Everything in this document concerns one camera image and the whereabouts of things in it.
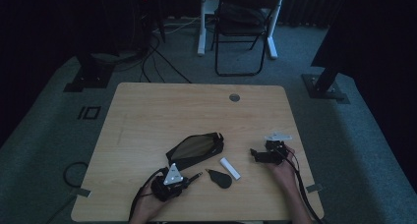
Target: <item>chair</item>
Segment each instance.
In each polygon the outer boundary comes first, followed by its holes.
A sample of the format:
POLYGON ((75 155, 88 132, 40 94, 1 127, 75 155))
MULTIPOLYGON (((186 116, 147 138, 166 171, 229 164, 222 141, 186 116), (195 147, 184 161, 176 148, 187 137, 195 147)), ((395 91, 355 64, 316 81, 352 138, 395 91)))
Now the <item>chair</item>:
POLYGON ((215 44, 215 72, 222 77, 255 76, 263 68, 267 35, 271 14, 277 8, 279 0, 219 0, 215 12, 215 28, 211 50, 215 44), (250 36, 254 40, 219 40, 223 36, 250 36), (252 42, 250 50, 260 36, 264 36, 261 64, 256 72, 221 73, 218 70, 218 44, 223 42, 252 42))

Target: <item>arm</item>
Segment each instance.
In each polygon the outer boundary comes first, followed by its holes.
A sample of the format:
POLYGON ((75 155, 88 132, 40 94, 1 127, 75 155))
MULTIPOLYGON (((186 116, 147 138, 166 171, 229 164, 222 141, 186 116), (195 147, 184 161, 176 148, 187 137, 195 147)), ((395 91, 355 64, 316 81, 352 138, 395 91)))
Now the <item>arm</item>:
POLYGON ((142 191, 142 197, 140 197, 138 199, 138 202, 136 203, 135 210, 131 220, 129 221, 129 224, 147 223, 159 213, 160 209, 162 209, 162 207, 165 206, 165 204, 169 202, 162 202, 159 199, 157 199, 154 195, 143 196, 152 193, 152 190, 150 189, 150 184, 152 183, 152 181, 150 181, 149 184, 142 191))
MULTIPOLYGON (((288 146, 287 149, 290 150, 292 153, 294 152, 294 149, 288 146)), ((292 161, 293 157, 293 154, 291 152, 288 153, 287 156, 289 161, 292 161)), ((288 206, 292 223, 312 223, 307 208, 304 205, 303 199, 301 198, 301 195, 297 189, 294 168, 286 160, 284 160, 279 165, 268 163, 267 167, 271 171, 273 178, 281 187, 284 193, 285 201, 288 206)))

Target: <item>white triangle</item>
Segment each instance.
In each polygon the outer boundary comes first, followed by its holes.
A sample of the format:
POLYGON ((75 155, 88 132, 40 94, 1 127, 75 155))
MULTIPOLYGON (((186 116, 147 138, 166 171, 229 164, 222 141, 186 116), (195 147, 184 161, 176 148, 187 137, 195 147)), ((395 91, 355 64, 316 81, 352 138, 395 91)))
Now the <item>white triangle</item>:
POLYGON ((184 178, 181 176, 180 172, 178 171, 177 166, 175 165, 175 163, 173 163, 171 167, 169 168, 169 172, 166 175, 165 181, 163 182, 163 184, 167 186, 167 185, 182 182, 183 179, 184 178))

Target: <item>dark background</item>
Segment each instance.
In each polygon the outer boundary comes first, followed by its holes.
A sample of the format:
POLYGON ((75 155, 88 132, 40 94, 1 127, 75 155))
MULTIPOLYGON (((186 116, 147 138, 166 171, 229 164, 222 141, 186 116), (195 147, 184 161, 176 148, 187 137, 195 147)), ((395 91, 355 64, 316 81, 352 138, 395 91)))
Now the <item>dark background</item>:
MULTIPOLYGON (((200 14, 200 0, 160 1, 162 17, 200 14)), ((313 66, 334 68, 355 80, 414 188, 416 4, 284 0, 279 16, 283 25, 331 25, 313 66)), ((0 5, 0 144, 69 58, 80 51, 117 54, 137 48, 147 10, 141 0, 0 0, 0 5)))

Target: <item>person's right hand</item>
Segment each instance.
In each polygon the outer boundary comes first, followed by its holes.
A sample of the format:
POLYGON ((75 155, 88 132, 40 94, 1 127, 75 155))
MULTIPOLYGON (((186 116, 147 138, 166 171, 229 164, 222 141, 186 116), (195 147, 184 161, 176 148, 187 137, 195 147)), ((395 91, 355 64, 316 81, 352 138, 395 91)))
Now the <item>person's right hand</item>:
MULTIPOLYGON (((290 151, 288 152, 287 159, 292 163, 295 150, 287 145, 286 148, 290 151)), ((272 172, 273 178, 285 192, 288 189, 297 189, 295 183, 295 171, 288 161, 284 159, 279 165, 267 163, 267 167, 272 172)))

